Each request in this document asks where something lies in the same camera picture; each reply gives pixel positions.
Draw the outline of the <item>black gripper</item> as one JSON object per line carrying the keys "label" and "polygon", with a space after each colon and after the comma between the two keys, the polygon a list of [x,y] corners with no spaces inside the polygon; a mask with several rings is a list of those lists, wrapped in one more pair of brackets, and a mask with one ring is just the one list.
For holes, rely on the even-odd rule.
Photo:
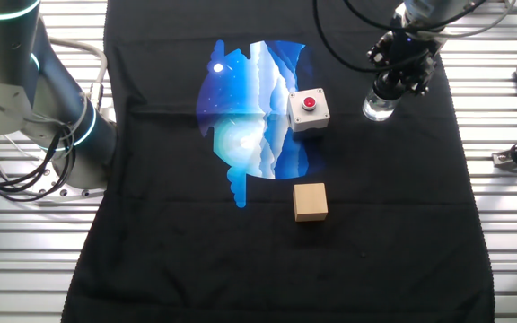
{"label": "black gripper", "polygon": [[439,38],[424,38],[404,31],[387,31],[367,51],[374,67],[388,67],[408,77],[408,91],[426,95],[436,68],[435,56],[443,46]]}

